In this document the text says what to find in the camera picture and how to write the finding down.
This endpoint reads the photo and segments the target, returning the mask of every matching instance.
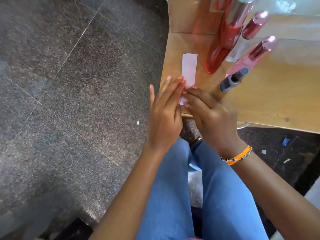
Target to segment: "hand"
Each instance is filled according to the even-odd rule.
[[[244,151],[247,145],[238,136],[236,111],[196,86],[182,94],[188,99],[184,105],[191,111],[199,132],[222,158],[231,159]]]
[[[169,76],[156,97],[153,85],[150,85],[149,132],[146,143],[157,152],[165,154],[181,132],[179,101],[185,85],[183,76],[173,82]]]

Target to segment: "leg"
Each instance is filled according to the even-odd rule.
[[[203,238],[268,240],[254,199],[234,170],[204,140],[192,152],[202,169]]]
[[[177,139],[154,180],[137,240],[194,238],[188,193],[188,142]]]

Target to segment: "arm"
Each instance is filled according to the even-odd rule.
[[[243,152],[246,143],[238,136],[235,111],[196,87],[183,94],[201,135],[222,158],[231,159]],[[284,239],[320,239],[320,210],[256,154],[252,152],[231,167]]]
[[[150,85],[148,140],[90,240],[135,239],[158,167],[182,129],[178,103],[184,86],[183,77],[172,83],[169,77],[155,97]]]

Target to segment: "orange wristband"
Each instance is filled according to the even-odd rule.
[[[243,159],[245,159],[250,153],[252,152],[252,147],[251,146],[247,146],[246,149],[244,149],[244,151],[242,153],[240,153],[238,156],[235,156],[232,159],[223,159],[221,158],[222,161],[225,161],[228,165],[233,165],[238,161],[241,161]]]

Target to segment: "person's left hand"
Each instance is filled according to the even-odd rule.
[[[150,85],[149,132],[146,144],[156,152],[165,154],[182,130],[179,101],[185,85],[183,76],[173,82],[169,76],[157,96],[153,85]]]

